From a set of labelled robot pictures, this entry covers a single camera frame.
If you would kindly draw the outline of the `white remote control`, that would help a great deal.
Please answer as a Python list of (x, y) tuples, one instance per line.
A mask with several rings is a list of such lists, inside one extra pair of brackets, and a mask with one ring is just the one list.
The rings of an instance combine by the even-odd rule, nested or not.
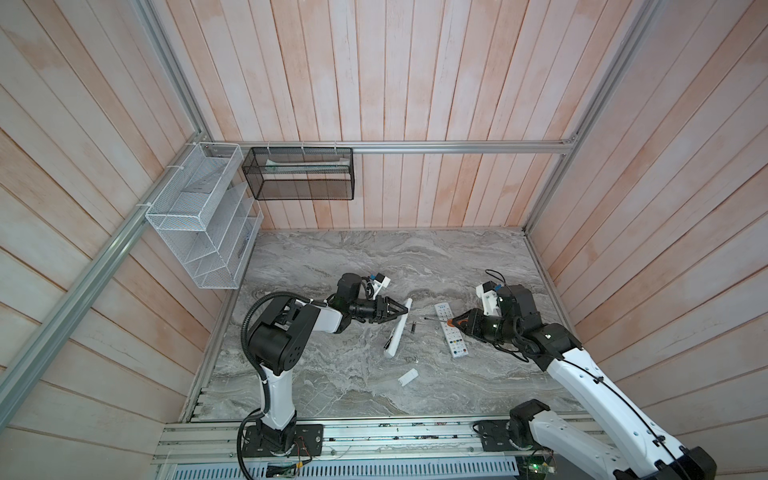
[[(434, 309), (438, 319), (448, 320), (454, 317), (448, 303), (443, 302), (435, 304)], [(448, 327), (445, 324), (441, 324), (441, 328), (444, 333), (451, 356), (454, 359), (466, 357), (468, 355), (468, 351), (461, 331), (457, 328)]]
[[(405, 306), (407, 306), (409, 308), (409, 312), (411, 310), (412, 303), (413, 303), (413, 299), (412, 298), (408, 298), (406, 300), (406, 302), (405, 302)], [(392, 333), (391, 333), (391, 335), (389, 337), (389, 339), (390, 338), (392, 339), (391, 345), (390, 345), (390, 347), (388, 349), (385, 349), (385, 357), (386, 358), (394, 358), (395, 357), (395, 355), (396, 355), (396, 353), (398, 351), (399, 345), (401, 343), (402, 335), (403, 335), (404, 330), (405, 330), (405, 325), (407, 323), (409, 312), (406, 315), (404, 315), (403, 317), (401, 317), (400, 319), (397, 320), (396, 326), (395, 326), (394, 330), (392, 331)]]

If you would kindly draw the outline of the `white battery cover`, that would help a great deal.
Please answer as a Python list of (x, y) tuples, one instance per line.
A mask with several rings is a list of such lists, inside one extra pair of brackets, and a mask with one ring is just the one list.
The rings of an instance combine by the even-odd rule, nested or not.
[(415, 368), (410, 369), (401, 377), (398, 378), (398, 382), (402, 387), (405, 387), (419, 376), (418, 371)]

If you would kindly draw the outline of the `orange handled screwdriver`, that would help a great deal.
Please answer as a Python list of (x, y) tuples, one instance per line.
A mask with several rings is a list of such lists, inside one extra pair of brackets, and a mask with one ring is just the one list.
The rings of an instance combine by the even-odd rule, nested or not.
[(441, 323), (441, 324), (445, 324), (448, 327), (453, 327), (453, 328), (457, 328), (457, 329), (459, 329), (461, 331), (464, 331), (464, 327), (461, 325), (460, 322), (456, 321), (455, 319), (441, 320), (441, 319), (433, 318), (433, 317), (422, 317), (422, 320), (438, 322), (438, 323)]

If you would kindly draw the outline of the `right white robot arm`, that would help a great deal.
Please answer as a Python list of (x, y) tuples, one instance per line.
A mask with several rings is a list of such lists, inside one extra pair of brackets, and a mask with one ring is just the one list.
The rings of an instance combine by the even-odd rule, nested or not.
[(476, 293), (483, 306), (448, 319), (447, 325), (533, 362), (570, 392), (611, 440), (604, 443), (572, 427), (548, 405), (532, 399), (511, 409), (505, 424), (477, 422), (486, 446), (531, 453), (549, 450), (596, 479), (715, 478), (715, 460), (703, 448), (688, 448), (656, 425), (566, 327), (543, 322), (527, 288), (486, 282)]

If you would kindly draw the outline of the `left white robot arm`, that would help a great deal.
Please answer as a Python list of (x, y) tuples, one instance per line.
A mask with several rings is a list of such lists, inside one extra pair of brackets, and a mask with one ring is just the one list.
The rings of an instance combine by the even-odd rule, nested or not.
[(383, 274), (345, 273), (337, 290), (324, 300), (277, 291), (258, 299), (247, 311), (240, 344), (262, 386), (262, 404), (243, 423), (247, 446), (278, 454), (295, 445), (297, 411), (292, 398), (292, 369), (314, 332), (340, 334), (354, 322), (402, 324), (410, 301), (398, 302), (381, 291), (390, 283)]

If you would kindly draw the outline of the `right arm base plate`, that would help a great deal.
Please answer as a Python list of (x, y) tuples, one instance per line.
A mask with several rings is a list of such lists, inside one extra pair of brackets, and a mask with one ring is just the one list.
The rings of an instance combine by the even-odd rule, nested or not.
[(517, 420), (480, 420), (472, 430), (479, 436), (484, 452), (551, 452)]

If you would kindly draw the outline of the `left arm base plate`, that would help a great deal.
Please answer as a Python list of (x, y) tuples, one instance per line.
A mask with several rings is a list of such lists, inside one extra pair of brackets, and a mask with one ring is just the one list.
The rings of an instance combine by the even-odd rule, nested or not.
[(323, 445), (322, 424), (288, 425), (284, 430), (272, 429), (263, 423), (248, 425), (241, 452), (245, 458), (301, 455), (320, 456)]

